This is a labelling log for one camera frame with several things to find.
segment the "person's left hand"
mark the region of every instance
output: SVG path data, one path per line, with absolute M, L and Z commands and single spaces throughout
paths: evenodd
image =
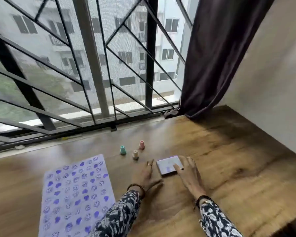
M 140 164 L 141 166 L 138 167 L 138 171 L 134 173 L 132 178 L 132 184 L 141 185 L 145 192 L 147 192 L 154 185 L 163 182 L 163 179 L 151 179 L 153 162 L 154 159 Z M 140 195 L 143 195 L 142 190 L 138 186 L 132 186 L 130 187 L 130 190 L 138 190 Z

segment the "dark purple curtain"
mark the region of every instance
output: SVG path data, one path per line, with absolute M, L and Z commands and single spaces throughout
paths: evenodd
M 198 119 L 221 100 L 273 1 L 199 1 L 179 114 Z

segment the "black bracelet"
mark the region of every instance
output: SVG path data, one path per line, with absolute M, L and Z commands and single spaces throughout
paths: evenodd
M 200 202 L 200 200 L 201 199 L 208 199 L 208 200 L 210 200 L 210 201 L 213 201 L 210 197 L 208 197 L 207 195 L 201 195 L 198 199 L 197 199 L 197 201 L 196 201 L 196 203 L 195 203 L 195 206 L 197 206 L 199 209 L 201 209 L 201 207 L 199 206 L 199 202 Z
M 130 185 L 127 187 L 127 190 L 126 190 L 126 191 L 128 191 L 128 189 L 129 189 L 130 187 L 132 187 L 132 186 L 138 186 L 138 187 L 142 190 L 143 195 L 141 196 L 141 199 L 143 199 L 143 198 L 145 197 L 145 195 L 146 195 L 146 191 L 144 190 L 144 188 L 143 188 L 140 184 L 130 184 Z

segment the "black and white floral sleeve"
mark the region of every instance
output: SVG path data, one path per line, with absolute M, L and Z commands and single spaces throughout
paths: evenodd
M 127 191 L 95 224 L 89 237 L 125 237 L 135 221 L 141 199 L 137 190 Z
M 206 200 L 201 205 L 199 223 L 208 237 L 243 237 L 217 204 Z

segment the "wooden table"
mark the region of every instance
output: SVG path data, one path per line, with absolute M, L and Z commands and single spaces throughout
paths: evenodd
M 139 162 L 193 157 L 209 195 L 244 236 L 269 236 L 296 218 L 296 154 L 221 107 L 199 123 L 181 116 L 0 159 L 0 236 L 38 235 L 42 177 L 58 166 L 104 154 L 120 198 L 137 166 L 131 151 L 141 139 L 146 149 Z M 119 155 L 122 144 L 126 156 Z M 129 236 L 205 236 L 179 176 L 164 180 L 143 201 Z

